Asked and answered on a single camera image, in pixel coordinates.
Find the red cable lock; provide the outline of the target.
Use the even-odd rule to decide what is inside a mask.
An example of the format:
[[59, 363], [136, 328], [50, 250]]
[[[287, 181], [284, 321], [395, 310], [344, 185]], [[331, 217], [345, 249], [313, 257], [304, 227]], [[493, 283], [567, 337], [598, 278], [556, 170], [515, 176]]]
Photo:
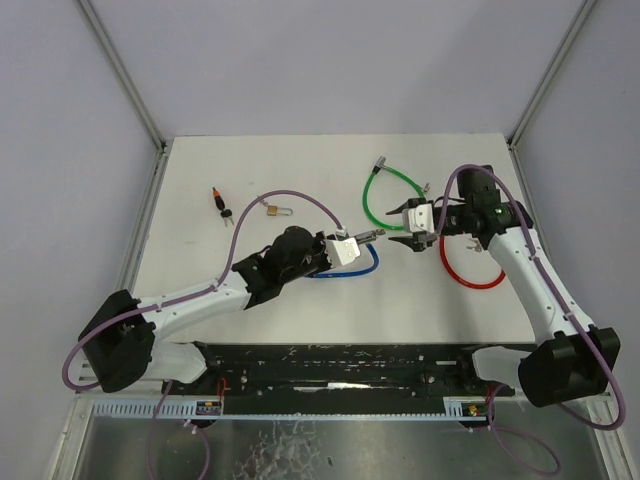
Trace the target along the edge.
[[441, 237], [439, 255], [444, 270], [459, 285], [471, 290], [490, 290], [506, 280], [506, 274], [488, 252], [466, 248], [471, 236]]

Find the green cable lock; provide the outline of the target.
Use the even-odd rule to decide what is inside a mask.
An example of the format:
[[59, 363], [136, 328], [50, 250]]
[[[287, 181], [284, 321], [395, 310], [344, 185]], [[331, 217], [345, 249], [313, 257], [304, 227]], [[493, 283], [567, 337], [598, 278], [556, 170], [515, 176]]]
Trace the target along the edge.
[[388, 166], [386, 157], [379, 156], [365, 181], [361, 204], [366, 218], [377, 228], [389, 232], [400, 232], [401, 222], [383, 213], [383, 208], [392, 207], [403, 194], [409, 197], [426, 198], [431, 185], [425, 181], [414, 181], [406, 173]]

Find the blue cable lock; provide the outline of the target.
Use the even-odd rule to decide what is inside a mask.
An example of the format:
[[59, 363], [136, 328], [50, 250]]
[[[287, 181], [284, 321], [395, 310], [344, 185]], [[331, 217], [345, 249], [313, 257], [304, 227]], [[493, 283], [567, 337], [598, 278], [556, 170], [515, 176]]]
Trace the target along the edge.
[[[331, 238], [324, 240], [324, 253], [329, 267], [323, 271], [315, 271], [308, 278], [350, 278], [371, 273], [379, 266], [379, 257], [372, 243], [386, 234], [384, 229], [368, 230], [354, 236], [345, 230], [337, 231]], [[372, 258], [372, 265], [357, 271], [343, 271], [332, 273], [332, 270], [351, 266], [367, 250]]]

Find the red lock silver keys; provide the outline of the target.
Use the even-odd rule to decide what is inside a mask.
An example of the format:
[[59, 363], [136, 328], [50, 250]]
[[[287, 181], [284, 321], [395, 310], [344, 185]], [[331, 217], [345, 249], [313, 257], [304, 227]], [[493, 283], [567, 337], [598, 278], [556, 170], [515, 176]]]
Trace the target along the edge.
[[470, 244], [467, 245], [466, 248], [474, 252], [482, 252], [484, 250], [484, 247], [481, 245], [480, 241], [477, 239], [471, 239]]

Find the brass padlock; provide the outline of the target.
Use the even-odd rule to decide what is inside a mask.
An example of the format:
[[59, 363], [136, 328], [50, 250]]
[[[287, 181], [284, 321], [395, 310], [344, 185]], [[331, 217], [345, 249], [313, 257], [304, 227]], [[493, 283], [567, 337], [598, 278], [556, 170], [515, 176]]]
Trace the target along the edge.
[[270, 217], [278, 217], [278, 216], [292, 216], [293, 215], [293, 210], [290, 208], [286, 208], [286, 207], [280, 207], [277, 205], [271, 205], [271, 204], [267, 204], [266, 205], [266, 213], [268, 216]]

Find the black padlock keys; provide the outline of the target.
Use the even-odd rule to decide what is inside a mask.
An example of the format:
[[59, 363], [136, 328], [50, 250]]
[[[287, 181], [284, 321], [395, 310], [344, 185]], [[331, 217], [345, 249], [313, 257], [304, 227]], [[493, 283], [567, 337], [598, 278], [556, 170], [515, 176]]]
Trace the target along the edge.
[[226, 227], [228, 227], [229, 225], [234, 226], [234, 219], [233, 219], [233, 213], [230, 209], [224, 209], [221, 213], [220, 216], [222, 217], [223, 221], [224, 221], [224, 225]]

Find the orange black padlock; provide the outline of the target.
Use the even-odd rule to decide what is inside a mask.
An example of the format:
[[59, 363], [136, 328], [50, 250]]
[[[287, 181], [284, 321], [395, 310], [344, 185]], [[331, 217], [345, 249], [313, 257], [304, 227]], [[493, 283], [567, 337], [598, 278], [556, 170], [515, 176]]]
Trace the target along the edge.
[[216, 208], [220, 212], [223, 212], [226, 209], [226, 205], [220, 192], [215, 187], [212, 188], [212, 195], [213, 195], [213, 200]]

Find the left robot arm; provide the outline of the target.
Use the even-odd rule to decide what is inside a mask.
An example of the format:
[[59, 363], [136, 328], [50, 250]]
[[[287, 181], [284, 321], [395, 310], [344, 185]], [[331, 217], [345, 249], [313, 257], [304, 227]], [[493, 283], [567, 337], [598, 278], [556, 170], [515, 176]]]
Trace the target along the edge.
[[115, 393], [143, 378], [197, 381], [209, 368], [202, 346], [175, 343], [170, 336], [270, 301], [287, 283], [333, 268], [336, 239], [292, 226], [265, 251], [233, 264], [223, 280], [159, 297], [135, 299], [126, 289], [112, 293], [78, 337], [98, 387]]

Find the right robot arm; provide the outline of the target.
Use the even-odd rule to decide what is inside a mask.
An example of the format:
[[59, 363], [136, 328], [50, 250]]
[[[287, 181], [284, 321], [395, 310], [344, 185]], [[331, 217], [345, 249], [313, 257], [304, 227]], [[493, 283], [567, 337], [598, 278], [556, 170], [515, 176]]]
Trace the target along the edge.
[[461, 203], [411, 198], [394, 209], [404, 235], [396, 242], [422, 252], [446, 236], [477, 239], [513, 287], [531, 324], [536, 347], [518, 351], [479, 347], [471, 354], [475, 376], [522, 391], [531, 404], [563, 404], [606, 389], [620, 390], [613, 366], [620, 339], [598, 328], [564, 286], [540, 245], [533, 221], [491, 166], [457, 168], [446, 187]]

